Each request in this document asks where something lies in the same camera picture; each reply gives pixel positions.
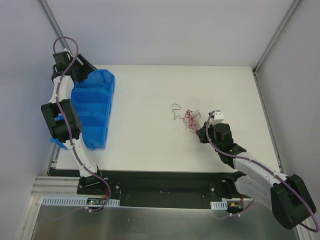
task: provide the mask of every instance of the blue storage bin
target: blue storage bin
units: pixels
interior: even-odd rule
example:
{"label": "blue storage bin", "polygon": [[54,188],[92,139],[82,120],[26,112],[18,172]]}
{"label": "blue storage bin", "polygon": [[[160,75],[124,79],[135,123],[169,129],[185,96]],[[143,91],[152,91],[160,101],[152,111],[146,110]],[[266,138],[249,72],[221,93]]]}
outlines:
{"label": "blue storage bin", "polygon": [[104,89],[112,95],[115,90],[115,75],[107,69],[97,69],[91,72],[86,80],[81,83],[74,82],[75,89]]}
{"label": "blue storage bin", "polygon": [[112,96],[101,88],[75,88],[71,101],[77,113],[98,113],[109,118]]}
{"label": "blue storage bin", "polygon": [[[99,113],[79,113],[82,122],[82,137],[88,149],[104,149],[106,146],[108,122],[106,117]],[[58,144],[61,148],[67,149],[58,139],[51,138],[51,142]]]}
{"label": "blue storage bin", "polygon": [[[74,82],[71,102],[82,122],[82,137],[89,149],[104,149],[106,146],[108,123],[111,113],[115,76],[106,69],[91,72],[82,83]],[[58,139],[51,142],[67,149]]]}

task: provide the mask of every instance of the purple cable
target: purple cable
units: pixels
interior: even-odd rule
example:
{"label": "purple cable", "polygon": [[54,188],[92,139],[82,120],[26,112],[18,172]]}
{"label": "purple cable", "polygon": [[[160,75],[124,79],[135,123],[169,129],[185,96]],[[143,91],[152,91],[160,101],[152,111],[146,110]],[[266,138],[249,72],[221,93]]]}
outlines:
{"label": "purple cable", "polygon": [[[56,43],[60,40],[60,39],[69,39],[71,40],[72,42],[74,42],[75,44],[75,47],[76,47],[76,51],[75,51],[75,55],[73,57],[73,60],[70,62],[70,64],[68,65],[68,67],[63,71],[62,75],[60,76],[60,79],[59,79],[59,82],[56,86],[56,91],[55,91],[55,94],[56,94],[56,97],[55,97],[55,100],[56,100],[56,104],[60,110],[60,113],[62,114],[63,116],[63,120],[65,122],[65,125],[66,125],[66,128],[68,129],[68,133],[69,133],[69,140],[70,140],[70,144],[73,145],[73,142],[72,142],[72,131],[71,131],[71,127],[70,127],[70,124],[67,120],[67,117],[66,117],[66,114],[64,112],[64,110],[62,109],[60,103],[59,103],[59,89],[60,89],[60,84],[64,78],[64,76],[66,75],[67,71],[71,68],[71,66],[74,64],[74,62],[76,61],[77,59],[77,56],[78,56],[78,53],[79,53],[79,46],[77,44],[77,42],[72,39],[71,37],[68,37],[68,36],[61,36],[61,37],[58,37],[54,42],[53,42],[53,52],[56,53]],[[88,173],[90,173],[91,175],[95,176],[97,179],[101,180],[107,187],[108,191],[109,191],[109,196],[107,198],[107,201],[99,208],[97,209],[92,209],[93,212],[97,212],[97,211],[100,211],[101,209],[103,209],[107,203],[109,202],[110,198],[111,198],[111,188],[109,186],[109,184],[107,183],[106,180],[104,180],[102,177],[100,177],[99,175],[95,174],[93,171],[89,170],[80,160],[78,154],[77,154],[77,151],[76,151],[76,148],[73,146],[72,147],[72,151],[74,153],[74,156],[76,158],[76,160],[78,161],[78,163],[80,164],[80,166],[83,166],[83,169],[86,170]]]}
{"label": "purple cable", "polygon": [[[255,202],[255,200],[253,199],[245,209],[243,209],[241,212],[239,212],[239,214],[242,214],[242,213],[246,212],[254,204],[254,202]],[[237,213],[233,213],[231,215],[228,214],[228,215],[226,215],[224,217],[216,217],[215,215],[212,214],[212,216],[217,220],[224,220],[224,219],[227,219],[227,218],[229,218],[231,216],[238,216],[238,214]]]}
{"label": "purple cable", "polygon": [[233,155],[233,154],[229,154],[229,153],[226,153],[226,152],[223,152],[221,151],[219,148],[217,148],[213,142],[211,141],[210,137],[209,137],[209,132],[208,132],[208,128],[209,128],[209,123],[210,123],[210,120],[211,118],[213,117],[215,111],[212,111],[209,115],[209,118],[206,122],[206,125],[205,125],[205,135],[206,135],[206,138],[208,139],[209,143],[211,144],[211,146],[220,154],[223,154],[227,157],[231,157],[231,158],[237,158],[237,159],[243,159],[243,160],[247,160],[247,161],[251,161],[252,163],[258,165],[259,167],[263,168],[265,171],[267,171],[269,174],[271,175],[274,175],[274,177],[279,180],[283,185],[285,185],[301,202],[302,204],[306,207],[307,211],[309,212],[313,222],[314,222],[314,225],[315,225],[315,229],[313,228],[310,228],[308,226],[306,226],[305,224],[303,223],[300,223],[300,225],[306,229],[308,229],[309,231],[311,232],[314,232],[314,233],[318,233],[320,231],[320,226],[319,226],[319,222],[318,222],[318,219],[316,218],[316,215],[312,212],[312,209],[310,208],[310,206],[306,203],[306,201],[291,187],[289,186],[285,181],[283,181],[281,179],[281,177],[279,177],[278,175],[274,174],[274,172],[272,170],[270,170],[269,168],[267,168],[266,166],[264,166],[263,164],[261,164],[260,162],[254,160],[254,159],[251,159],[248,158],[248,157],[244,157],[244,156],[237,156],[237,155]]}
{"label": "purple cable", "polygon": [[41,218],[44,219],[45,221],[48,221],[48,222],[55,222],[55,221],[57,221],[57,220],[63,219],[64,217],[66,217],[66,216],[68,216],[68,215],[70,215],[70,214],[72,214],[72,213],[74,213],[74,212],[76,212],[76,211],[78,211],[78,210],[80,210],[80,209],[86,209],[86,207],[85,207],[85,206],[77,207],[77,208],[73,209],[72,211],[70,211],[70,212],[68,212],[68,213],[66,213],[66,214],[64,214],[64,215],[62,215],[62,216],[58,216],[58,217],[56,217],[56,218],[54,218],[54,219],[46,218],[46,217],[44,216],[44,212],[43,212],[43,209],[42,209],[42,210],[41,210]]}

